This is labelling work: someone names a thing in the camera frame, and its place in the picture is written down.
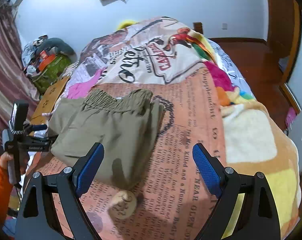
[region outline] elastic waistband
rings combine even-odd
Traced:
[[[95,89],[87,96],[84,103],[87,106],[101,110],[115,112],[138,111],[141,113],[145,106],[150,105],[152,96],[153,93],[150,90],[138,89],[122,99],[116,99],[103,90]]]

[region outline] blue textured pad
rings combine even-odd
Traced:
[[[198,145],[193,146],[192,156],[208,190],[219,198],[222,195],[220,178]]]
[[[103,157],[104,147],[102,144],[99,144],[78,176],[77,187],[75,190],[78,197],[81,197],[82,194],[88,192],[94,176],[97,174],[97,171],[103,161]]]

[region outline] pink curtain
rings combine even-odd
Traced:
[[[14,23],[11,7],[0,6],[0,144],[2,130],[8,127],[13,102],[23,99],[29,102],[28,118],[39,101],[35,86],[23,73],[21,44]]]

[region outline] silver screw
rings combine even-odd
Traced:
[[[264,178],[264,174],[262,172],[258,172],[257,173],[257,176],[260,178],[260,179],[263,179]]]
[[[63,172],[64,173],[70,173],[72,171],[72,168],[71,167],[65,167],[64,169],[63,169]]]
[[[232,174],[233,171],[234,171],[234,169],[232,169],[231,167],[226,167],[226,173]]]
[[[37,178],[40,176],[40,172],[36,171],[35,173],[33,173],[32,177],[33,178]]]

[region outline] bed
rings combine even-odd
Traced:
[[[262,171],[274,194],[282,238],[293,229],[301,200],[296,147],[255,100],[218,44],[169,17],[142,21],[94,39],[83,49],[80,60],[61,75],[70,79],[54,109],[73,85],[88,82],[100,68],[94,87],[117,98],[146,88],[165,108],[146,179],[132,189],[142,198],[136,212],[126,220],[110,217],[107,207],[119,189],[97,181],[80,199],[102,239],[180,235],[194,239],[217,201],[199,184],[201,176],[191,154],[197,142],[238,173]],[[64,167],[53,157],[32,172],[47,175]],[[158,178],[161,187],[155,188],[151,181],[157,171],[163,172]],[[72,237],[58,196],[54,201],[64,234]],[[240,194],[224,237],[232,233],[242,201]]]

